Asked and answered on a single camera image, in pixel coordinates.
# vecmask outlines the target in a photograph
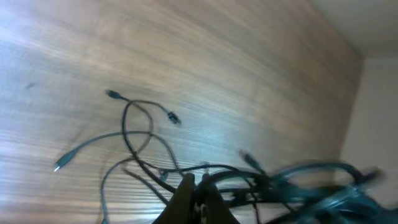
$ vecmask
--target wood grain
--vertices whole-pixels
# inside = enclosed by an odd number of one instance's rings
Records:
[[[53,163],[119,131],[124,105],[106,89],[178,113],[180,128],[148,107],[183,167],[244,166],[243,148],[275,170],[338,158],[362,64],[304,0],[0,0],[0,58],[1,223],[101,220],[99,182],[128,155],[121,138],[56,173]],[[143,114],[130,117],[146,129]],[[159,143],[142,157],[170,167]],[[119,170],[106,198],[112,223],[150,223],[164,207]],[[254,222],[250,208],[235,212]]]

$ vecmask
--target wooden surface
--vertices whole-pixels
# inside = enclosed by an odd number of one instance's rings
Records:
[[[1,223],[101,220],[100,180],[128,156],[121,138],[56,173],[53,163],[119,131],[124,103],[105,89],[178,113],[180,128],[148,107],[182,167],[243,166],[243,148],[275,170],[338,157],[361,61],[304,0],[0,0]],[[130,117],[131,129],[146,128],[143,114]],[[142,157],[170,167],[156,142]],[[150,223],[163,209],[119,170],[106,198],[112,223]],[[253,223],[250,208],[236,214]]]

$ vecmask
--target wire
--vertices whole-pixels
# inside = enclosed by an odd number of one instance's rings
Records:
[[[380,207],[373,199],[369,198],[360,191],[360,188],[364,184],[374,180],[378,176],[378,172],[373,172],[368,175],[363,175],[355,169],[355,167],[344,164],[341,162],[316,162],[311,164],[304,164],[301,166],[291,167],[280,171],[275,175],[269,176],[263,169],[261,169],[259,163],[251,157],[248,153],[240,151],[239,155],[247,162],[255,171],[243,171],[235,167],[223,165],[223,164],[205,164],[200,166],[193,166],[187,168],[180,168],[175,158],[172,148],[167,144],[167,141],[154,134],[154,120],[150,113],[143,108],[140,104],[147,104],[158,107],[165,114],[167,114],[169,120],[174,124],[180,124],[178,116],[164,108],[161,104],[146,100],[129,100],[119,93],[108,90],[106,94],[114,99],[120,99],[127,102],[124,108],[122,119],[121,119],[121,132],[104,134],[88,141],[81,143],[71,151],[63,155],[55,163],[55,171],[59,170],[66,164],[68,164],[76,154],[84,147],[99,141],[104,138],[110,138],[113,136],[122,136],[123,141],[131,153],[131,157],[123,159],[113,165],[104,175],[100,186],[101,204],[103,209],[103,221],[102,224],[109,224],[109,213],[106,206],[105,200],[105,183],[109,175],[117,167],[121,167],[121,170],[131,177],[142,182],[147,186],[164,204],[168,204],[168,200],[146,179],[141,176],[129,171],[126,164],[131,161],[135,161],[138,166],[159,186],[169,192],[174,193],[176,189],[165,182],[168,173],[179,173],[184,177],[184,172],[190,172],[198,169],[209,169],[209,168],[222,168],[227,171],[218,172],[209,175],[208,178],[202,180],[195,189],[195,198],[205,198],[207,189],[220,181],[226,179],[240,178],[248,184],[248,188],[231,188],[231,189],[219,189],[221,194],[232,193],[232,200],[225,200],[225,203],[230,207],[238,207],[243,205],[253,205],[256,221],[260,224],[259,210],[257,208],[258,203],[281,203],[287,209],[289,213],[286,213],[274,220],[267,223],[286,223],[286,222],[299,222],[306,223],[309,220],[334,220],[336,223],[345,223],[346,220],[355,220],[358,217],[366,217],[369,220],[377,219],[378,215],[385,212],[385,209]],[[143,112],[149,121],[149,127],[147,131],[128,131],[127,130],[127,112],[130,106],[134,106],[139,111]],[[135,149],[128,136],[130,134],[146,135],[144,142]],[[170,159],[174,165],[173,169],[162,168],[152,165],[146,161],[143,161],[139,157],[139,153],[142,152],[149,144],[150,140],[154,138],[160,142],[163,147],[166,148]],[[149,168],[155,169],[160,173],[160,178],[155,175]],[[353,182],[347,186],[339,185],[328,185],[324,187],[318,187],[315,189],[301,189],[294,184],[289,182],[289,178],[295,175],[308,174],[318,170],[343,170],[353,177]],[[288,203],[300,204],[298,209],[294,210]]]

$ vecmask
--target cable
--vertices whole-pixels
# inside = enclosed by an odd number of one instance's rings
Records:
[[[369,198],[364,193],[362,193],[362,191],[360,191],[365,184],[374,180],[379,175],[379,173],[372,172],[370,174],[363,175],[362,173],[360,173],[360,171],[355,169],[355,167],[341,162],[313,162],[311,164],[304,164],[301,166],[284,169],[275,175],[268,175],[260,167],[260,164],[253,157],[251,157],[251,155],[244,151],[240,151],[239,155],[247,164],[249,164],[255,170],[254,172],[243,171],[235,167],[222,164],[205,164],[200,166],[180,168],[177,159],[175,158],[174,152],[172,148],[167,144],[167,141],[159,135],[153,133],[154,120],[150,113],[140,104],[158,107],[168,116],[169,120],[173,122],[173,124],[181,124],[178,116],[174,112],[167,110],[161,104],[156,102],[146,100],[130,100],[112,90],[107,90],[106,94],[114,99],[124,100],[127,102],[121,119],[121,132],[104,134],[85,141],[71,151],[64,154],[55,163],[55,171],[57,171],[66,164],[68,164],[85,146],[108,137],[123,137],[123,141],[129,152],[131,153],[131,157],[117,162],[105,173],[103,177],[100,186],[101,204],[103,209],[102,224],[109,224],[108,209],[106,206],[104,190],[106,180],[115,168],[121,165],[126,165],[128,162],[131,161],[135,161],[140,166],[140,168],[159,186],[172,193],[174,193],[176,189],[165,182],[169,173],[179,173],[182,177],[184,177],[184,172],[190,172],[198,169],[227,169],[227,171],[222,171],[209,175],[207,179],[202,180],[194,190],[195,198],[197,200],[198,198],[205,198],[207,188],[220,181],[233,178],[243,179],[248,184],[248,188],[219,189],[219,192],[221,194],[233,194],[232,200],[225,200],[225,203],[230,208],[252,204],[258,224],[260,224],[259,211],[257,209],[258,203],[281,203],[287,209],[289,209],[289,213],[286,213],[285,215],[282,215],[274,220],[267,222],[273,224],[292,221],[306,223],[309,220],[321,221],[325,219],[334,220],[336,223],[345,223],[347,220],[359,220],[360,217],[366,217],[368,220],[377,220],[380,214],[385,213],[386,211],[386,209],[380,207],[373,199]],[[126,120],[127,112],[130,106],[134,106],[147,116],[147,119],[149,121],[149,127],[147,131],[127,130]],[[135,149],[129,141],[128,136],[130,134],[146,135],[147,137],[145,141],[139,147],[137,147],[137,149]],[[140,159],[139,153],[148,146],[152,138],[158,140],[163,145],[163,147],[166,148],[174,165],[173,169],[157,167]],[[160,177],[156,176],[150,169],[148,169],[148,167],[157,170],[160,174]],[[168,200],[144,178],[129,171],[126,166],[121,166],[121,170],[125,174],[130,175],[131,177],[142,182],[151,191],[153,191],[153,193],[159,198],[160,201],[162,201],[166,205],[168,204]],[[318,170],[343,170],[353,177],[353,181],[347,186],[327,185],[314,189],[302,189],[289,182],[289,178],[295,175],[309,174]],[[296,207],[297,209],[293,209],[288,203],[299,204],[299,206]]]

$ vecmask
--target dark object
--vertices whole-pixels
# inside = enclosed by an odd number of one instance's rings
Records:
[[[241,151],[239,154],[245,162],[247,162],[254,171],[242,171],[235,167],[223,164],[204,164],[201,166],[179,168],[172,148],[162,137],[153,133],[154,124],[152,116],[141,106],[141,104],[154,105],[161,109],[174,124],[180,124],[180,119],[174,112],[170,112],[162,105],[146,100],[130,100],[119,93],[107,90],[106,94],[114,99],[120,99],[127,102],[123,111],[121,132],[109,133],[86,141],[70,152],[66,153],[55,163],[55,171],[65,166],[71,161],[77,152],[85,146],[112,136],[123,136],[123,140],[127,149],[131,153],[131,157],[119,161],[113,165],[105,174],[101,183],[101,204],[103,208],[102,224],[109,224],[108,209],[106,208],[104,188],[106,179],[110,173],[121,166],[125,174],[140,180],[151,191],[153,191],[159,200],[167,206],[154,223],[175,223],[175,224],[237,224],[238,221],[233,217],[230,208],[253,205],[256,212],[257,223],[260,218],[257,210],[258,203],[281,203],[289,209],[289,213],[280,216],[267,223],[398,223],[397,210],[388,210],[382,208],[373,199],[368,197],[363,189],[366,184],[372,182],[379,175],[379,172],[363,174],[353,166],[342,162],[312,162],[301,166],[296,166],[286,170],[282,170],[275,175],[268,175],[261,168],[260,164],[250,154]],[[148,131],[128,131],[126,129],[126,116],[130,106],[142,111],[149,120]],[[134,149],[128,139],[130,134],[141,134],[147,136],[146,140],[140,147]],[[174,169],[164,169],[154,166],[139,157],[139,153],[146,148],[149,141],[154,138],[158,140],[167,150],[170,159],[173,162]],[[153,185],[137,174],[127,170],[124,165],[128,162],[135,161],[142,170],[160,187],[174,195],[168,201]],[[148,167],[159,172],[159,177],[154,174]],[[217,172],[209,175],[209,168],[224,168],[227,171]],[[206,169],[202,181],[196,186],[194,184],[194,176],[184,173],[197,169]],[[313,189],[303,189],[289,182],[289,179],[295,175],[309,174],[318,170],[343,170],[350,174],[353,181],[346,186],[327,185]],[[169,173],[179,173],[183,180],[180,186],[175,189],[166,183]],[[216,183],[222,180],[240,178],[247,183],[248,187],[238,189],[217,189]],[[231,194],[231,200],[223,200],[221,194]]]
[[[167,114],[167,116],[169,117],[169,120],[171,120],[171,122],[173,122],[173,124],[181,124],[180,119],[173,111],[169,112]]]

